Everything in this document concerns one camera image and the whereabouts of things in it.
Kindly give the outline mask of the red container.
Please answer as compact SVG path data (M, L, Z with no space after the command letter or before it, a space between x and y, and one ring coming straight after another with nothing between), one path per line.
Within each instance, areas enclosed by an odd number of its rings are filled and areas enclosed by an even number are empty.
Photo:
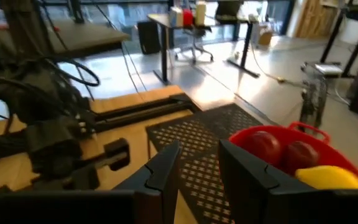
M189 27L193 25L193 13L191 9L183 9L183 27Z

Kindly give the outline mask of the wooden panel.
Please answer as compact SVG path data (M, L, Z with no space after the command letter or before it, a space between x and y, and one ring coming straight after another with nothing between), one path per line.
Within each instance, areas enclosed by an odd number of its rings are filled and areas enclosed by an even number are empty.
M323 39L331 34L339 9L338 0L303 0L296 20L294 37Z

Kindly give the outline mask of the red plastic colander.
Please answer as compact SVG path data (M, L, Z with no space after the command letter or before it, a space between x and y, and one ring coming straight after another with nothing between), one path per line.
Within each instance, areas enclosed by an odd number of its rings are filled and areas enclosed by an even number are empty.
M245 149L246 139L260 131L272 134L280 143L282 149L295 141L303 141L312 146L319 154L318 165L321 166L338 166L352 172L358 177L358 168L339 151L331 147L330 136L324 131L313 126L292 122L288 127L284 126L252 126L242 129L229 137L233 144Z

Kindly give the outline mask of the grey office chair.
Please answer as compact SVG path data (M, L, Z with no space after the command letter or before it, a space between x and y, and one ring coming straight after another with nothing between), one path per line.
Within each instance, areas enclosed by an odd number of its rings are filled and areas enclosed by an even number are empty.
M210 55L210 61L214 61L214 56L211 52L204 49L203 45L198 45L198 42L202 42L203 37L208 33L213 32L213 27L219 26L233 26L232 40L236 41L239 38L239 29L242 23L247 23L246 16L240 15L241 6L244 4L243 0L232 1L218 1L218 6L213 17L215 25L191 25L186 26L183 29L185 34L188 34L192 43L190 46L180 48L179 52L175 52L175 59L178 60L178 54L184 54L185 52L191 52L192 64L196 64L197 56L196 51L199 51L201 55L204 53Z

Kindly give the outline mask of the white flat sheet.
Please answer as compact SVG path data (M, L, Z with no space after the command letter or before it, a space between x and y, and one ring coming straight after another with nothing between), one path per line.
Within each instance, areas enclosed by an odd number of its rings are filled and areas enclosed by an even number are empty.
M323 75L338 75L342 73L342 69L336 64L316 64L317 71Z

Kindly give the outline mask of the black speaker box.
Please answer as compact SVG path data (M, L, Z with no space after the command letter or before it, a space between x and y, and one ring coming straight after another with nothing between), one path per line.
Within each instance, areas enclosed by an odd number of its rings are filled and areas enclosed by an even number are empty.
M142 53L144 55L159 53L161 46L157 24L151 21L142 21L137 23L137 29Z

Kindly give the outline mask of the black perforated metal shelf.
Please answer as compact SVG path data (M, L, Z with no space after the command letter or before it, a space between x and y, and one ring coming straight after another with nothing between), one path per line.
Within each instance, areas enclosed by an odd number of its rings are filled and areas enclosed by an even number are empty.
M235 224L219 176L219 140L260 124L232 103L146 129L157 151L179 141L179 189L198 224Z

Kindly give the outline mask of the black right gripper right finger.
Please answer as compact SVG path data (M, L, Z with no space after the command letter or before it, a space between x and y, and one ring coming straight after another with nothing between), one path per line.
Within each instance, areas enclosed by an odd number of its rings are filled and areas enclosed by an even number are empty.
M358 190L318 190L221 140L219 173L235 224L358 224Z

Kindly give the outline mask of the yellow toy lemon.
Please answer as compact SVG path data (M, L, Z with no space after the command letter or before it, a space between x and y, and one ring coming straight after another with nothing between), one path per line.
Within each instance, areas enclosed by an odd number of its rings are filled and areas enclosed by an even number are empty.
M358 176L337 166L316 166L295 171L295 177L320 189L358 189Z

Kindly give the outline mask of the cardboard box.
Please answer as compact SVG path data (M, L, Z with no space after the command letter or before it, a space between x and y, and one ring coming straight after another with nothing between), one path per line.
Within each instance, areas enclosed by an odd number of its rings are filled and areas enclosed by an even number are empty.
M262 29L259 32L259 39L257 43L262 46L269 46L273 37L273 31L268 29Z

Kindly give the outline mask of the pale yellow container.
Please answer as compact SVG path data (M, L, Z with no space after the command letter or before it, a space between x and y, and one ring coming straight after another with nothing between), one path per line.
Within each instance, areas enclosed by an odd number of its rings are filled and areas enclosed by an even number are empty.
M203 26L205 15L206 15L206 2L198 1L195 5L195 24L198 26Z

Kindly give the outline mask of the black background desk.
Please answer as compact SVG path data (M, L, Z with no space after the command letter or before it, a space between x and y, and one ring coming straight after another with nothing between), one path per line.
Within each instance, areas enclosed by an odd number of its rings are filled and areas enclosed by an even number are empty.
M334 24L334 28L333 31L329 37L328 43L323 51L323 54L319 60L320 63L325 63L326 59L328 57L328 54L331 50L331 47L333 46L333 43L339 33L339 28L342 24L342 20L347 17L349 14L351 15L351 17L356 17L356 19L358 20L358 4L354 4L354 0L349 0L348 2L346 2L345 0L339 0L339 5L338 5L338 9L339 9L339 14L338 17L335 21ZM351 71L351 67L354 64L354 61L356 60L356 57L358 56L358 42L353 50L353 52L351 53L351 56L348 60L348 62L346 63L346 66L344 67L344 70L341 74L341 78L354 78L353 75L351 75L350 71Z
M155 76L165 85L170 85L170 82L168 80L167 74L168 74L168 68L167 68L167 50L170 47L169 40L171 37L173 37L173 30L175 29L201 29L201 28L211 28L216 26L234 26L236 28L240 28L241 24L247 24L247 35L246 39L244 41L244 49L242 51L242 57L241 61L237 63L233 58L228 58L226 60L227 63L231 64L232 66L235 66L238 68L241 72L245 72L246 74L254 77L259 78L260 74L255 73L251 70L248 70L246 68L246 58L247 58L247 52L250 45L250 39L251 39L251 33L252 28L254 24L251 21L248 21L244 18L238 18L237 20L216 20L213 17L207 17L205 19L205 25L198 26L198 25L188 25L188 26L174 26L171 25L169 19L170 16L168 14L148 14L148 19L150 19L152 22L156 23L161 28L160 33L160 40L162 41L161 46L161 69L160 70L154 70Z

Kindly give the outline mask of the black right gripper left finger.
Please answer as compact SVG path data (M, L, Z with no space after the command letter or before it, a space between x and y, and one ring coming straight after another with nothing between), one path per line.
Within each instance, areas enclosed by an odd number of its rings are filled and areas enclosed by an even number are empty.
M0 224L173 224L180 143L111 190L0 189Z

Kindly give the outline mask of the dark red toy apple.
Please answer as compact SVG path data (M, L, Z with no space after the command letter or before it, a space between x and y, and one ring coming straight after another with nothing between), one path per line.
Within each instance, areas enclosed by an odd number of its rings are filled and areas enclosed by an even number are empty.
M246 137L244 148L271 165L277 165L282 157L282 146L278 139L266 131L257 131Z
M295 141L285 148L283 169L293 175L298 169L317 166L319 153L303 141Z

